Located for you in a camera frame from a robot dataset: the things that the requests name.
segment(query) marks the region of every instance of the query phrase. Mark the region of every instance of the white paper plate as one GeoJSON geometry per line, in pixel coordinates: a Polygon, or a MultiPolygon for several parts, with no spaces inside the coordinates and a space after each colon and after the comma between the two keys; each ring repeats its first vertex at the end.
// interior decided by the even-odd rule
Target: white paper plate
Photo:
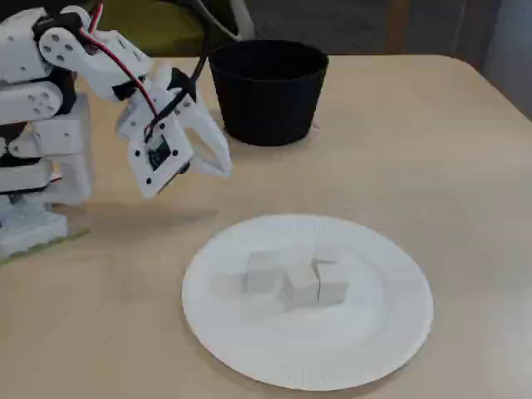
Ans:
{"type": "Polygon", "coordinates": [[[264,216],[213,237],[194,257],[185,316],[207,350],[235,371],[279,387],[333,391],[394,372],[424,343],[431,290],[416,263],[380,234],[310,215],[264,216]],[[357,259],[347,301],[287,312],[276,293],[242,289],[250,250],[321,242],[357,259]]]}

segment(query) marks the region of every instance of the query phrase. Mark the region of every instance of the black bucket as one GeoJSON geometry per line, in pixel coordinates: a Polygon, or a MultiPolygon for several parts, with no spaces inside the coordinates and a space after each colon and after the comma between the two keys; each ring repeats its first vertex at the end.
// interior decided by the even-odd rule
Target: black bucket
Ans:
{"type": "Polygon", "coordinates": [[[328,57],[297,42],[253,40],[209,57],[225,129],[252,145],[285,145],[310,130],[328,57]]]}

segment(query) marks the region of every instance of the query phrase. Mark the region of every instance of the white block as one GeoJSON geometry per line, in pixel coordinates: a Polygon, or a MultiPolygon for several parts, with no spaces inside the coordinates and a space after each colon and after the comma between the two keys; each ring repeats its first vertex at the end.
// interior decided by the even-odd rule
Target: white block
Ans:
{"type": "Polygon", "coordinates": [[[245,291],[248,293],[266,293],[271,291],[279,275],[279,251],[252,251],[249,253],[245,291]]]}
{"type": "Polygon", "coordinates": [[[279,250],[281,267],[284,269],[306,268],[313,261],[313,250],[313,246],[305,243],[290,244],[281,248],[279,250]]]}
{"type": "Polygon", "coordinates": [[[318,303],[319,280],[310,264],[285,270],[283,297],[290,308],[306,308],[318,303]]]}
{"type": "Polygon", "coordinates": [[[313,261],[316,264],[334,264],[342,260],[337,247],[318,241],[314,247],[313,261]]]}
{"type": "Polygon", "coordinates": [[[320,306],[331,306],[346,301],[349,288],[347,268],[350,266],[352,263],[345,258],[335,264],[314,264],[320,284],[318,295],[320,306]]]}

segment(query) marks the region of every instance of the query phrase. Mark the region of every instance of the wooden table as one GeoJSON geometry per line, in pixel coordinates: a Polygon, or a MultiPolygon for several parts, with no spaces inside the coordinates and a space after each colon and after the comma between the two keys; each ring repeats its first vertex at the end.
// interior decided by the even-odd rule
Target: wooden table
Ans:
{"type": "MultiPolygon", "coordinates": [[[[184,175],[151,201],[114,137],[122,106],[93,98],[95,193],[64,209],[91,232],[0,268],[2,399],[532,397],[532,125],[450,58],[331,61],[318,133],[231,141],[230,180],[184,175]],[[241,377],[198,344],[180,307],[195,251],[285,212],[365,224],[421,265],[436,319],[406,367],[313,395],[241,377]]],[[[200,89],[216,110],[208,72],[200,89]]]]}

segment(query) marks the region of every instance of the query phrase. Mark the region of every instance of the cable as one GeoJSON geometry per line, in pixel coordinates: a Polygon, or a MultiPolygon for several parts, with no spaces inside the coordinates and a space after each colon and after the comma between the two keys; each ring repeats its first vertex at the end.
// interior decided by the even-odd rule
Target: cable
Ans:
{"type": "Polygon", "coordinates": [[[91,25],[89,25],[89,33],[92,34],[100,23],[101,15],[103,14],[103,0],[98,3],[96,10],[92,13],[91,25]]]}
{"type": "Polygon", "coordinates": [[[133,75],[133,73],[131,73],[131,71],[127,69],[127,66],[124,65],[124,63],[120,60],[120,58],[118,58],[109,48],[107,48],[105,44],[103,44],[102,42],[98,42],[93,36],[84,32],[83,29],[80,29],[79,33],[92,46],[104,52],[135,83],[140,93],[142,93],[142,96],[145,98],[146,102],[148,103],[148,106],[153,112],[153,115],[157,116],[157,109],[155,108],[155,103],[153,102],[153,100],[151,100],[150,95],[148,94],[148,91],[146,91],[144,85],[139,80],[139,78],[133,75]]]}
{"type": "Polygon", "coordinates": [[[220,22],[216,17],[209,11],[209,9],[205,6],[203,3],[203,0],[196,0],[195,3],[199,6],[203,14],[209,19],[211,23],[213,23],[220,31],[225,33],[227,36],[229,36],[231,39],[235,40],[236,42],[242,42],[242,37],[240,35],[235,35],[232,33],[222,22],[220,22]]]}
{"type": "Polygon", "coordinates": [[[50,177],[50,183],[56,183],[62,179],[63,175],[61,173],[52,173],[52,176],[50,177]]]}
{"type": "MultiPolygon", "coordinates": [[[[205,21],[204,16],[199,11],[197,11],[193,7],[187,8],[198,18],[199,23],[201,23],[202,28],[204,29],[204,40],[201,55],[194,71],[192,72],[192,76],[190,77],[190,85],[195,86],[201,75],[201,72],[204,69],[205,63],[207,62],[207,58],[209,57],[211,29],[210,25],[205,21]]],[[[163,108],[162,111],[155,116],[151,123],[145,128],[145,142],[148,142],[153,136],[154,127],[160,121],[168,117],[174,111],[174,109],[183,101],[187,94],[189,94],[189,90],[186,87],[181,87],[181,91],[177,94],[177,96],[175,96],[175,98],[171,102],[169,102],[165,106],[165,108],[163,108]]]]}

